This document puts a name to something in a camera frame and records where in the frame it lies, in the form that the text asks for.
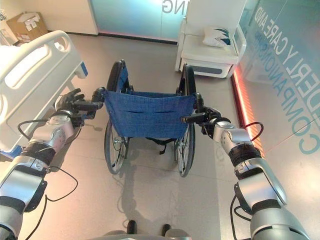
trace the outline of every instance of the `black handgrip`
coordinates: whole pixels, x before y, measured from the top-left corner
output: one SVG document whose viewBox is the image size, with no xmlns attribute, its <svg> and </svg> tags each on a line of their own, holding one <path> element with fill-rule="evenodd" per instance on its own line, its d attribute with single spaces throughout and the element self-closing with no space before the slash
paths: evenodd
<svg viewBox="0 0 320 240">
<path fill-rule="evenodd" d="M 205 121 L 206 119 L 206 113 L 205 112 L 200 112 L 200 113 L 195 113 L 190 116 L 183 116 L 181 118 L 181 122 L 184 124 L 189 124 L 189 123 L 196 123 L 196 124 L 201 124 Z"/>
<path fill-rule="evenodd" d="M 74 108 L 78 111 L 96 111 L 103 106 L 103 102 L 76 101 Z"/>
</svg>

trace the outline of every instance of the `blue fabric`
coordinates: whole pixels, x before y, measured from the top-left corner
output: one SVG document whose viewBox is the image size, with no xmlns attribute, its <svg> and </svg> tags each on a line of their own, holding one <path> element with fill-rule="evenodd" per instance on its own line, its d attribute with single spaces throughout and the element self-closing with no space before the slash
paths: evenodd
<svg viewBox="0 0 320 240">
<path fill-rule="evenodd" d="M 116 92 L 119 93 L 128 79 L 128 69 L 124 67 L 118 77 Z"/>
<path fill-rule="evenodd" d="M 19 156 L 22 152 L 22 147 L 16 145 L 11 152 L 0 151 L 0 154 L 6 156 L 7 158 L 14 159 L 15 157 Z"/>
<path fill-rule="evenodd" d="M 104 103 L 112 125 L 122 137 L 181 138 L 196 98 L 170 93 L 105 91 Z"/>
</svg>

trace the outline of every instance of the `gray tile floor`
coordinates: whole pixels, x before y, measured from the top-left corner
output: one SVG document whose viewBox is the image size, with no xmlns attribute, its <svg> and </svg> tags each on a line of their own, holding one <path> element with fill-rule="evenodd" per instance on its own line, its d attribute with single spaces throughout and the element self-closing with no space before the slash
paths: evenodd
<svg viewBox="0 0 320 240">
<path fill-rule="evenodd" d="M 73 80 L 87 98 L 107 84 L 113 63 L 125 59 L 130 83 L 137 91 L 175 92 L 180 74 L 174 71 L 177 46 L 120 38 L 71 36 L 89 75 Z M 219 109 L 236 125 L 237 116 L 229 79 L 196 77 L 205 105 Z M 124 230 L 128 220 L 138 233 L 159 235 L 163 224 L 188 232 L 194 240 L 232 238 L 229 205 L 236 178 L 219 144 L 196 127 L 194 163 L 186 178 L 179 176 L 173 145 L 159 155 L 155 143 L 143 138 L 130 142 L 128 159 L 119 175 L 111 175 L 104 157 L 105 109 L 88 120 L 72 143 L 62 168 L 78 181 L 78 189 L 59 202 L 49 202 L 42 223 L 31 239 L 75 240 Z M 4 169 L 8 161 L 0 161 Z M 62 172 L 46 176 L 46 194 L 55 198 L 70 191 L 74 182 Z M 36 225 L 44 201 L 24 215 L 20 234 L 25 239 Z M 249 224 L 237 221 L 238 238 L 249 236 Z"/>
</svg>

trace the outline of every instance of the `wheelchair wheel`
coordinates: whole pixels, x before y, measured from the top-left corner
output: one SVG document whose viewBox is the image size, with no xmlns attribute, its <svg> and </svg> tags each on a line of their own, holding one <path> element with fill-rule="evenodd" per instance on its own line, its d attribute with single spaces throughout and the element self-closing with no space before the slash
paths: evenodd
<svg viewBox="0 0 320 240">
<path fill-rule="evenodd" d="M 192 167 L 195 155 L 195 126 L 190 123 L 182 138 L 174 142 L 174 159 L 177 161 L 181 177 L 186 177 Z"/>
<path fill-rule="evenodd" d="M 104 156 L 110 173 L 119 173 L 124 159 L 127 158 L 129 138 L 121 137 L 108 121 L 104 135 Z"/>
</svg>

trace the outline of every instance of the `hospital bed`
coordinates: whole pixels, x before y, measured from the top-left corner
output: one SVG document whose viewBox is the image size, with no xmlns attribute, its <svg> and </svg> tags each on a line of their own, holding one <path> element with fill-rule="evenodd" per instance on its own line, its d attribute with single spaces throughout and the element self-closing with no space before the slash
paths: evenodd
<svg viewBox="0 0 320 240">
<path fill-rule="evenodd" d="M 88 72 L 70 37 L 57 30 L 20 47 L 0 46 L 0 153 L 13 158 L 28 140 L 17 125 L 36 120 L 53 107 L 60 93 L 74 89 L 74 76 Z M 37 123 L 24 125 L 28 135 Z"/>
</svg>

